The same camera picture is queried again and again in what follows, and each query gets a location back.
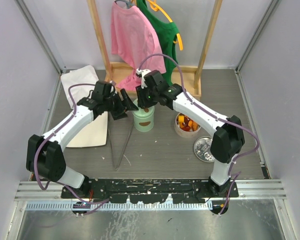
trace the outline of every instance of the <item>metal bowl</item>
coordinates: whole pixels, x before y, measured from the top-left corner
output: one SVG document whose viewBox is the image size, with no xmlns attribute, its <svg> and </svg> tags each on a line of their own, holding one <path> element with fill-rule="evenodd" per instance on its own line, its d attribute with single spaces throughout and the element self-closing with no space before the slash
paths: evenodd
<svg viewBox="0 0 300 240">
<path fill-rule="evenodd" d="M 215 161 L 215 157 L 210 151 L 211 143 L 212 138 L 210 136 L 202 136 L 194 142 L 193 150 L 198 159 L 206 163 L 213 163 Z"/>
</svg>

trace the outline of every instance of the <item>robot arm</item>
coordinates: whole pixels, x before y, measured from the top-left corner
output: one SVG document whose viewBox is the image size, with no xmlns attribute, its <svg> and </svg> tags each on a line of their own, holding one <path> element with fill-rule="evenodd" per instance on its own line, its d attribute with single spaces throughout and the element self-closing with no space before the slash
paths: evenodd
<svg viewBox="0 0 300 240">
<path fill-rule="evenodd" d="M 148 108 L 160 103 L 171 110 L 189 116 L 210 134 L 212 137 L 210 151 L 216 161 L 214 161 L 213 171 L 208 180 L 209 188 L 215 195 L 222 192 L 231 179 L 229 169 L 232 160 L 241 151 L 245 143 L 244 134 L 241 129 L 218 121 L 201 111 L 194 103 L 203 107 L 217 119 L 227 119 L 229 122 L 241 125 L 240 119 L 236 116 L 228 118 L 215 112 L 187 92 L 190 101 L 180 85 L 173 84 L 169 86 L 157 70 L 137 70 L 136 73 L 139 77 L 142 77 L 141 86 L 136 87 L 140 108 Z"/>
<path fill-rule="evenodd" d="M 104 112 L 110 112 L 114 120 L 127 117 L 126 111 L 138 110 L 122 89 L 121 100 L 114 86 L 109 82 L 98 81 L 91 98 L 82 98 L 62 122 L 42 136 L 33 135 L 28 141 L 26 168 L 34 173 L 35 154 L 45 139 L 54 134 L 42 147 L 37 159 L 38 173 L 52 182 L 59 182 L 75 189 L 88 189 L 89 178 L 66 166 L 63 151 L 81 129 Z M 60 131 L 57 129 L 74 116 Z"/>
</svg>

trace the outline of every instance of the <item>green shirt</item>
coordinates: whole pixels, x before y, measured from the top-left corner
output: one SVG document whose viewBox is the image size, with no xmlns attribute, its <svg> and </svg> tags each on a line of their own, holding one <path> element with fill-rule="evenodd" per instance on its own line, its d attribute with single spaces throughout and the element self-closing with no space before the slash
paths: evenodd
<svg viewBox="0 0 300 240">
<path fill-rule="evenodd" d="M 176 62 L 178 62 L 176 56 L 176 44 L 174 43 L 174 41 L 177 40 L 177 34 L 179 33 L 176 24 L 174 22 L 165 23 L 156 18 L 148 10 L 146 0 L 136 0 L 136 5 L 153 26 L 158 36 L 162 53 L 172 57 Z M 166 72 L 162 74 L 162 76 L 169 85 L 172 85 L 171 75 L 176 66 L 166 57 L 164 58 L 164 66 Z"/>
</svg>

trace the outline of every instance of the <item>white cloth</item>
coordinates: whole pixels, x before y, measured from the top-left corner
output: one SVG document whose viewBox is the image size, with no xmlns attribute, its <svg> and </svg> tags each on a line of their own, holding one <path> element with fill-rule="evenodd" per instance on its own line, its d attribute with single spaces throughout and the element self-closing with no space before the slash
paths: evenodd
<svg viewBox="0 0 300 240">
<path fill-rule="evenodd" d="M 62 86 L 73 109 L 73 103 L 69 96 L 68 88 L 75 84 L 96 84 L 98 76 L 93 66 L 88 65 L 78 70 L 70 71 L 61 76 Z M 77 103 L 80 99 L 87 97 L 94 86 L 77 86 L 71 89 L 71 95 Z M 93 122 L 85 126 L 66 146 L 67 148 L 85 148 L 103 146 L 107 142 L 108 112 L 98 116 Z"/>
</svg>

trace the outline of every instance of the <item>green cup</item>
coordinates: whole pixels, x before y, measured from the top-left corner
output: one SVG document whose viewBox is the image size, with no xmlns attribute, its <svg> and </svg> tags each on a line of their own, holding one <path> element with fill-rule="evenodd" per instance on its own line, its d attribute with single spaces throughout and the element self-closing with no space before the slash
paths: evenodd
<svg viewBox="0 0 300 240">
<path fill-rule="evenodd" d="M 138 99 L 134 100 L 133 103 L 138 106 Z M 155 106 L 151 106 L 149 108 L 142 109 L 138 107 L 138 111 L 132 111 L 134 127 L 140 132 L 148 132 L 150 131 L 155 123 L 154 123 L 154 113 Z"/>
</svg>

